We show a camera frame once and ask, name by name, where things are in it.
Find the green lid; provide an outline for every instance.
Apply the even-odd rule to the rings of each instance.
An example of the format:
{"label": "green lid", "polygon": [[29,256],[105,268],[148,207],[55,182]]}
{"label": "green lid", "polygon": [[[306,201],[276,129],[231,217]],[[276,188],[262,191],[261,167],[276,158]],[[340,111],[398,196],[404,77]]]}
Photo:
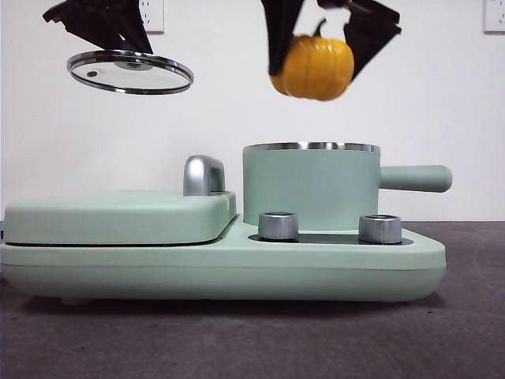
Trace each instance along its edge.
{"label": "green lid", "polygon": [[51,245],[147,245],[217,238],[236,215],[232,192],[182,196],[118,191],[14,201],[6,208],[4,240]]}

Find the orange pumpkin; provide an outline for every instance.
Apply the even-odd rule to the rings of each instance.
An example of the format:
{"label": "orange pumpkin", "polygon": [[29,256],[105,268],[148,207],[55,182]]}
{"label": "orange pumpkin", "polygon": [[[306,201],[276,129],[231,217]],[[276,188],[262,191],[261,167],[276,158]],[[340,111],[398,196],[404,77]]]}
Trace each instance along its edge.
{"label": "orange pumpkin", "polygon": [[275,89],[287,96],[331,100],[347,88],[354,73],[353,52],[340,39],[295,36],[282,71],[270,76]]}

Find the appliance base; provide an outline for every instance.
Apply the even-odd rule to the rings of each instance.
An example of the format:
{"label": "appliance base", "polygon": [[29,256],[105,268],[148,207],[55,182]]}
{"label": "appliance base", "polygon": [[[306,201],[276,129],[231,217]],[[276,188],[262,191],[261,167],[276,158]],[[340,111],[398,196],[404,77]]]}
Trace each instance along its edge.
{"label": "appliance base", "polygon": [[256,232],[237,218],[203,245],[4,243],[2,272],[22,291],[66,303],[69,298],[73,303],[90,298],[405,302],[430,295],[445,273],[444,246],[412,231],[402,232],[413,243],[397,246],[248,238]]}

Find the pot handle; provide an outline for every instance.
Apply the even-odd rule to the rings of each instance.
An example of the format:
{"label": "pot handle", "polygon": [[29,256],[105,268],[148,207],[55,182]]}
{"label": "pot handle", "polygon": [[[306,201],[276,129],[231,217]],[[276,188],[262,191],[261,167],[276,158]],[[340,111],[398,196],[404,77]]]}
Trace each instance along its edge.
{"label": "pot handle", "polygon": [[445,166],[393,166],[380,168],[380,188],[387,190],[445,192],[452,173]]}

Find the pumpkin stem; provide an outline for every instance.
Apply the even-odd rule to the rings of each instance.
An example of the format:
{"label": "pumpkin stem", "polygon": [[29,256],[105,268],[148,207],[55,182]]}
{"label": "pumpkin stem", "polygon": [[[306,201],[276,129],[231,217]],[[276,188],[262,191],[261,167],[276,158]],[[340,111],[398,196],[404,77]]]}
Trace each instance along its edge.
{"label": "pumpkin stem", "polygon": [[321,26],[323,26],[323,24],[326,24],[326,18],[324,18],[323,20],[320,21],[320,23],[317,25],[317,28],[312,36],[321,37]]}

